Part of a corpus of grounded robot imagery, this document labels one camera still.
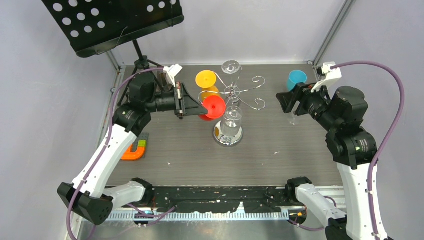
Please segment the blue wine glass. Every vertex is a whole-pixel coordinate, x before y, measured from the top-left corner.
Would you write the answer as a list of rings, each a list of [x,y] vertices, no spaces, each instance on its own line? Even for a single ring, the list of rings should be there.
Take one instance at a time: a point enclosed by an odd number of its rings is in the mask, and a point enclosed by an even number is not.
[[[294,87],[296,86],[296,84],[299,83],[305,83],[307,81],[308,77],[306,75],[305,72],[301,71],[301,70],[293,70],[289,73],[288,75],[288,79],[286,82],[286,86],[288,91],[290,92],[291,90],[294,89]]]

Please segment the red wine glass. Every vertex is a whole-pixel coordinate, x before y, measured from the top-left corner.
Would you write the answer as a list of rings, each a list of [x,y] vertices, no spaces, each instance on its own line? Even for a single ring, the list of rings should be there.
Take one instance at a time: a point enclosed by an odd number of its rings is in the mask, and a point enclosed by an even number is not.
[[[219,119],[226,111],[225,101],[217,95],[211,95],[206,97],[205,100],[202,102],[202,105],[207,110],[207,114],[199,115],[199,118],[203,121],[212,121]]]

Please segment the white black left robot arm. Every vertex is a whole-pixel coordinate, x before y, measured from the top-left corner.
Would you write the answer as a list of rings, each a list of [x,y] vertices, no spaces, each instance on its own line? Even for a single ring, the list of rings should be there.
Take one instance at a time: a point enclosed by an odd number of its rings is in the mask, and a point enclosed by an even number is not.
[[[124,185],[107,188],[106,184],[123,154],[151,121],[151,114],[172,111],[179,118],[199,116],[208,110],[187,91],[184,83],[164,70],[171,84],[158,90],[154,69],[145,69],[125,80],[130,94],[126,104],[111,108],[106,136],[88,164],[71,183],[61,183],[57,193],[68,208],[95,226],[103,224],[111,212],[131,203],[148,207],[154,199],[153,186],[140,178]]]

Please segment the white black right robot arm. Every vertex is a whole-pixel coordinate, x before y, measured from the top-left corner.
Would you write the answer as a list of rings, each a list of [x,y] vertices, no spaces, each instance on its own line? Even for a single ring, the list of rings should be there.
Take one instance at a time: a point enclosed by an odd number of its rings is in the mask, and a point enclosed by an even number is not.
[[[276,94],[284,113],[309,115],[326,130],[325,142],[342,179],[346,211],[320,194],[306,177],[289,179],[285,198],[291,205],[303,204],[321,223],[329,240],[387,240],[377,200],[374,173],[369,173],[378,147],[362,127],[368,103],[362,91],[339,87],[333,97],[323,86],[297,84]]]

